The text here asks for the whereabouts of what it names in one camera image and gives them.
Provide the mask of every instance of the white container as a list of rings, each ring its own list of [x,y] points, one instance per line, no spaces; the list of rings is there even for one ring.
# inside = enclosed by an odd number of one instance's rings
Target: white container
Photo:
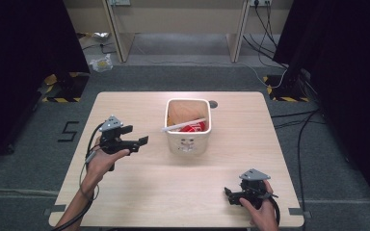
[[[170,151],[173,154],[195,156],[205,152],[212,120],[209,102],[204,99],[173,98],[167,103],[165,127],[205,118],[201,132],[166,131]]]

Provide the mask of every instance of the black curtain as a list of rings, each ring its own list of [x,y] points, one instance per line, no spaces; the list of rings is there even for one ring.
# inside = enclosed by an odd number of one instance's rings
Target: black curtain
[[[0,148],[59,70],[90,72],[63,1],[0,0]]]
[[[303,2],[308,1],[294,2],[291,20],[280,36],[276,57],[287,64],[308,39],[305,31],[295,28],[300,23],[307,29],[311,20],[301,15],[314,15],[310,3]],[[310,71],[337,141],[370,186],[370,2],[336,1],[330,15],[321,19],[325,20],[323,33],[299,67]]]

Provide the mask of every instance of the human hand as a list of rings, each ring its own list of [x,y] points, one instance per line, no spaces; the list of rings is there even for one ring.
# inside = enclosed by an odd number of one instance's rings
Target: human hand
[[[263,182],[266,185],[266,191],[273,194],[273,189],[269,182],[267,180],[264,180]],[[251,225],[256,225],[261,231],[278,230],[275,208],[269,199],[264,199],[262,206],[258,210],[256,210],[245,198],[240,198],[239,201],[251,214]]]
[[[89,185],[90,188],[95,188],[95,186],[103,179],[105,173],[108,172],[110,167],[122,157],[128,155],[130,151],[128,149],[123,149],[114,154],[105,153],[100,147],[100,137],[97,138],[94,148],[95,155],[90,161],[87,169],[86,177],[83,183]]]

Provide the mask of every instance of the plastic bag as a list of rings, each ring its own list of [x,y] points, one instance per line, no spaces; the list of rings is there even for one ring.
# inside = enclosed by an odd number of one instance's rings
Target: plastic bag
[[[106,57],[99,60],[91,60],[90,64],[92,65],[92,69],[97,72],[103,72],[106,70],[111,70],[113,68],[113,64],[111,63],[110,59],[110,54],[107,54]]]

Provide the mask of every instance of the red object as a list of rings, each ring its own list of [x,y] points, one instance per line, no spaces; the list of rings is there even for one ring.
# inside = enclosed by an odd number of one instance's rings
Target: red object
[[[205,130],[205,123],[199,122],[196,124],[187,125],[181,128],[179,132],[203,132],[204,130]]]

